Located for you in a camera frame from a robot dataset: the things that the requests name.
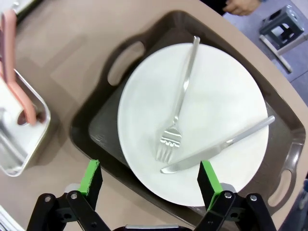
green gripper pad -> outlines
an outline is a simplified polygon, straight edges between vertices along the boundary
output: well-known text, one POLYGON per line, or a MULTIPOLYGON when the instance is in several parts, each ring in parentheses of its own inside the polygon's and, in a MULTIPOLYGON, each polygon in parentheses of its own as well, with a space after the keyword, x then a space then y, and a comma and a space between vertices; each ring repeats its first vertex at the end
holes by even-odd
POLYGON ((209 161, 205 160, 201 162, 197 180, 205 207, 208 211, 212 208, 216 198, 223 191, 222 186, 209 161))
POLYGON ((78 189, 82 195, 88 196, 94 173, 98 167, 100 167, 100 162, 98 160, 90 160, 85 176, 82 178, 80 188, 78 189))

fork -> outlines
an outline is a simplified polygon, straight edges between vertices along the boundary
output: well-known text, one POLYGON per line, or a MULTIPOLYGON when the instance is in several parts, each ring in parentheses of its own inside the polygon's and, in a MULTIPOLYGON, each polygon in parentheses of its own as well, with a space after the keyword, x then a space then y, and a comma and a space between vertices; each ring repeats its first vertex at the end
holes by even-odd
POLYGON ((191 77, 193 64, 196 58, 197 49, 200 43, 200 38, 197 36, 193 37, 193 48, 192 48, 192 54, 190 56, 183 86, 181 88, 180 96, 178 98, 177 104, 176 104, 176 110, 173 117, 172 125, 169 126, 162 134, 162 137, 160 138, 160 145, 158 146, 157 153, 156 153, 156 160, 169 163, 171 154, 174 148, 179 148, 181 144, 182 135, 178 130, 178 120, 179 115, 181 112, 181 108, 184 101, 184 96, 186 93, 186 90, 189 85, 189 79, 191 77))

knife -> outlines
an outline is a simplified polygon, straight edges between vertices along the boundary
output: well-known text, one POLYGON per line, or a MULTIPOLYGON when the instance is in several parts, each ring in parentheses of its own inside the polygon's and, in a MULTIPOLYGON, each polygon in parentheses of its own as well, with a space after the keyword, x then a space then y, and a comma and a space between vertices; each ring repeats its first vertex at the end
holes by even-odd
POLYGON ((205 149, 193 156, 187 157, 186 159, 180 160, 174 164, 171 164, 165 168, 162 168, 160 170, 161 173, 164 174, 170 174, 170 173, 175 173, 175 172, 179 172, 185 169, 189 169, 195 165, 200 164, 200 161, 202 160, 208 160, 210 158, 212 158, 213 156, 218 155, 219 153, 221 153, 222 150, 228 148, 229 146, 231 146, 232 144, 246 138, 247 136, 250 136, 252 134, 254 134, 255 132, 259 131, 260 129, 266 127, 267 125, 271 124, 272 122, 275 121, 275 117, 272 115, 264 120, 262 120, 261 122, 257 123, 256 125, 254 125, 253 127, 245 130, 244 132, 242 132, 241 134, 228 139, 224 142, 221 142, 215 146, 212 146, 208 149, 205 149))

white object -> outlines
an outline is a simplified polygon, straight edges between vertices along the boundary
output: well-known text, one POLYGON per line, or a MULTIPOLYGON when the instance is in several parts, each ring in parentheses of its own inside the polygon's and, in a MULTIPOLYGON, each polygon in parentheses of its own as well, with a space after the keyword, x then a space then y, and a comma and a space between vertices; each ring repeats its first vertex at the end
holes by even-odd
POLYGON ((0 206, 0 230, 2 231, 25 231, 2 206, 0 206))
POLYGON ((9 123, 17 124, 18 117, 24 109, 2 78, 0 78, 0 97, 0 108, 5 108, 10 118, 9 123))
POLYGON ((19 14, 32 2, 33 0, 0 0, 0 12, 4 12, 8 9, 14 9, 16 14, 19 14))
MULTIPOLYGON (((199 166, 161 174, 166 165, 155 161, 154 149, 166 117, 172 113, 190 49, 191 44, 166 47, 135 69, 120 100, 118 134, 131 170, 149 190, 179 205, 203 206, 197 183, 199 166)), ((200 44, 179 120, 181 148, 175 151, 172 162, 266 117, 264 99, 248 71, 223 51, 200 44)), ((218 180, 231 184, 237 192, 241 190, 258 170, 267 141, 265 128, 211 158, 218 180)))

pink object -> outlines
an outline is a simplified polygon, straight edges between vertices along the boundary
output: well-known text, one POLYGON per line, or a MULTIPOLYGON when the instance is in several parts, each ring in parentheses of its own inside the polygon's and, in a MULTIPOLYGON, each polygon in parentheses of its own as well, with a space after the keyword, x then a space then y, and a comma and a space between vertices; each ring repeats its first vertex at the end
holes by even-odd
POLYGON ((14 10, 7 10, 1 15, 0 27, 0 76, 6 82, 8 88, 19 101, 24 109, 26 121, 34 125, 36 123, 36 111, 27 94, 16 82, 15 76, 15 33, 16 13, 14 10))

